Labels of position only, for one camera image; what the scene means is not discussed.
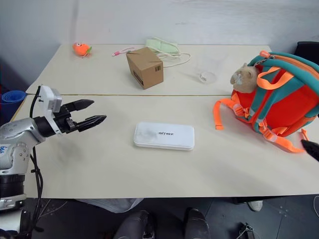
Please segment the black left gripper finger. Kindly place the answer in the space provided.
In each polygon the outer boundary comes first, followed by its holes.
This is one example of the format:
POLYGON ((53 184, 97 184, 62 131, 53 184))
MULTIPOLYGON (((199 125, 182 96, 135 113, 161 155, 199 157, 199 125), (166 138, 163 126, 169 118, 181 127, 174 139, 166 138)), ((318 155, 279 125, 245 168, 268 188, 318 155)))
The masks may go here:
POLYGON ((66 104, 66 110, 68 112, 83 110, 94 103, 93 100, 81 99, 66 104))
POLYGON ((106 115, 92 116, 76 124, 76 130, 79 132, 93 128, 102 123, 107 118, 106 115))

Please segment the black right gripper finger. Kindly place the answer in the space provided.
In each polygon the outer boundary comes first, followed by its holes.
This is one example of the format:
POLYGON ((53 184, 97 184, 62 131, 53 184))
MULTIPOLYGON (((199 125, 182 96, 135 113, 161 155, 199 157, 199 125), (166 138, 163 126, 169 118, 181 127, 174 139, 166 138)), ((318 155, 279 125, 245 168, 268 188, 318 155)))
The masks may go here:
POLYGON ((319 144, 305 139, 302 139, 301 143, 305 151, 315 160, 319 161, 319 144))

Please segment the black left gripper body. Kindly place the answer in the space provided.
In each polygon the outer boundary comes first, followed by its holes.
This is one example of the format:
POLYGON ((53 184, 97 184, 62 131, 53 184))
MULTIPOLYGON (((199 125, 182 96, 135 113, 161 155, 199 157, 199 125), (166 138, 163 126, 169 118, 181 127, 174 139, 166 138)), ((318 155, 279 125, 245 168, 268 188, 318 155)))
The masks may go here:
POLYGON ((59 112, 54 113, 54 121, 62 133, 71 133, 76 130, 76 122, 71 119, 74 105, 62 105, 59 112))

